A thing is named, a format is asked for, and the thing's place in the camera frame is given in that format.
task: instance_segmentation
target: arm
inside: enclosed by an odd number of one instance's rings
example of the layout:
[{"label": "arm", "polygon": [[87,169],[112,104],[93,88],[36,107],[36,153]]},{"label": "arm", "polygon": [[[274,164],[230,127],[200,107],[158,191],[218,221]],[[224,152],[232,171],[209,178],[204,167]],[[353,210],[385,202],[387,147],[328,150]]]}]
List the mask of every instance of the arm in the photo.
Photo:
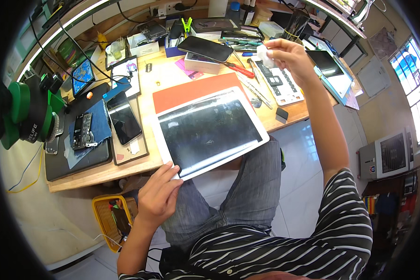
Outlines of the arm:
[{"label": "arm", "polygon": [[171,180],[179,171],[177,165],[171,166],[171,161],[162,165],[138,193],[139,213],[118,257],[118,275],[145,268],[154,232],[175,212],[177,192],[184,181]]},{"label": "arm", "polygon": [[342,168],[349,166],[348,148],[325,87],[313,69],[304,48],[285,39],[265,42],[268,57],[281,69],[288,69],[305,93],[314,142],[324,175],[324,186]]}]

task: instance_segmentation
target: workbench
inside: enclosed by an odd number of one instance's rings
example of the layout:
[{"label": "workbench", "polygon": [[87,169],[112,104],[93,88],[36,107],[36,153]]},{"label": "workbench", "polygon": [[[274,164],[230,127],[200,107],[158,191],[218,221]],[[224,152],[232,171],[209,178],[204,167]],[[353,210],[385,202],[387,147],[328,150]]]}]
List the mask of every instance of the workbench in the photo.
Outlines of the workbench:
[{"label": "workbench", "polygon": [[[239,56],[246,68],[248,70],[252,70],[250,68],[250,65],[247,63],[248,57],[243,57],[241,56],[241,54]],[[79,173],[69,175],[61,179],[57,179],[53,182],[47,182],[51,193],[67,189],[77,189],[86,186],[93,186],[100,183],[117,180],[119,178],[157,169],[163,164],[162,158],[157,149],[157,144],[154,139],[153,131],[151,129],[151,121],[155,117],[155,109],[152,95],[154,92],[166,89],[168,87],[174,87],[182,83],[192,82],[192,80],[175,65],[175,62],[183,57],[184,56],[174,56],[167,58],[165,55],[164,47],[161,47],[160,51],[157,53],[152,53],[138,58],[141,90],[141,95],[138,97],[138,102],[140,107],[143,132],[145,134],[149,155],[137,160],[124,163],[120,166],[114,165],[112,161],[110,163],[97,166],[86,171],[81,171]],[[351,92],[358,92],[359,90],[361,90],[359,82],[356,80],[356,77],[353,75],[345,61],[343,59],[341,59],[341,61],[354,77],[354,86],[352,87],[353,90]],[[240,64],[240,62],[236,59],[234,55],[232,55],[229,58],[228,62]],[[110,75],[110,71],[105,70],[104,63],[105,52],[103,51],[101,52],[101,55],[96,65],[101,70]],[[149,73],[145,71],[145,65],[148,63],[152,63],[152,71]],[[97,79],[105,77],[95,68],[94,72]],[[234,70],[231,70],[228,67],[221,65],[219,74],[227,74],[231,72],[234,72]],[[211,76],[214,75],[205,73],[199,79],[205,79]],[[103,82],[107,82],[110,85],[110,81],[107,80],[97,82],[96,86]],[[258,84],[256,83],[255,79],[252,79],[252,83],[256,87],[258,87]],[[308,109],[306,107],[306,101],[303,100],[301,102],[281,106],[281,108],[283,108],[289,113],[286,124],[275,120],[275,111],[278,105],[277,103],[275,103],[275,99],[272,96],[272,93],[269,91],[266,82],[263,79],[261,79],[260,84],[261,87],[258,87],[258,89],[261,90],[263,95],[265,95],[268,99],[272,100],[271,105],[273,109],[271,110],[265,104],[262,104],[260,108],[255,108],[255,112],[258,115],[261,122],[263,123],[263,126],[269,133],[282,129],[286,126],[290,126],[298,121],[308,119]],[[253,94],[244,85],[243,87],[249,98],[253,98]],[[73,98],[71,91],[62,92],[61,94],[62,96],[69,96],[69,99]],[[338,102],[328,91],[325,91],[325,94],[329,95],[331,104],[333,106],[338,104]]]}]

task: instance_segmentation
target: yellow wire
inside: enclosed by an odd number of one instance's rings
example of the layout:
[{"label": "yellow wire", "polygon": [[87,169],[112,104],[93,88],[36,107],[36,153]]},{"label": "yellow wire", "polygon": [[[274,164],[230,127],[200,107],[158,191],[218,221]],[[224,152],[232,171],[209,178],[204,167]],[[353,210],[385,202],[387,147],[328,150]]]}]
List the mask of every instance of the yellow wire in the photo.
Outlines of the yellow wire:
[{"label": "yellow wire", "polygon": [[291,36],[298,38],[298,36],[295,36],[294,34],[289,33],[288,31],[286,31],[286,29],[284,29],[284,30],[285,30],[286,33],[290,34]]},{"label": "yellow wire", "polygon": [[37,177],[36,181],[34,181],[33,183],[29,184],[28,186],[26,186],[26,187],[24,187],[23,189],[18,190],[18,191],[7,190],[7,191],[6,191],[7,193],[20,193],[21,191],[26,190],[27,188],[29,188],[29,187],[31,187],[32,185],[34,185],[34,184],[35,184],[35,183],[39,180],[39,176],[40,176],[40,174],[41,174],[42,155],[43,155],[43,149],[41,149],[41,158],[40,158],[40,160],[39,160],[39,174],[38,174],[38,177]]}]

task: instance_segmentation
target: striped shirt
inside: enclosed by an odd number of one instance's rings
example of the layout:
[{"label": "striped shirt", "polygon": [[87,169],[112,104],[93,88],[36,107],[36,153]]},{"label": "striped shirt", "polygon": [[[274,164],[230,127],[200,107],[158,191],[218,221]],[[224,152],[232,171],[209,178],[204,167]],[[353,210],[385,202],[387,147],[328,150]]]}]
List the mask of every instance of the striped shirt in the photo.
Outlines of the striped shirt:
[{"label": "striped shirt", "polygon": [[[319,219],[309,238],[271,237],[268,231],[246,225],[222,227],[198,239],[189,264],[245,279],[284,271],[309,278],[357,279],[372,248],[372,227],[353,175],[342,169],[327,183]],[[140,271],[123,279],[203,280],[187,270],[173,270],[162,278]]]}]

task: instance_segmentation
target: blue wire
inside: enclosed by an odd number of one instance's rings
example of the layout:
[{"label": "blue wire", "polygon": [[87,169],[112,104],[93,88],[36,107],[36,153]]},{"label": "blue wire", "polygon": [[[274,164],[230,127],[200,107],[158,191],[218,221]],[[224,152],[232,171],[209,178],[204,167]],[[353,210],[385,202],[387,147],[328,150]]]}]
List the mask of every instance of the blue wire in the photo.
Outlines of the blue wire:
[{"label": "blue wire", "polygon": [[36,154],[33,156],[33,158],[29,161],[28,165],[25,167],[25,170],[24,170],[24,171],[23,171],[23,173],[22,173],[22,177],[20,177],[20,181],[19,181],[17,184],[15,184],[14,186],[12,186],[9,190],[12,190],[14,187],[16,187],[18,184],[20,184],[20,182],[22,182],[23,174],[25,174],[25,171],[27,170],[27,168],[28,168],[28,166],[31,164],[31,162],[34,160],[34,158],[36,157],[36,155],[37,155],[37,154],[39,154],[39,150],[41,149],[42,145],[43,145],[43,144],[41,144],[41,145],[39,146],[38,151],[37,151],[37,152],[36,152]]}]

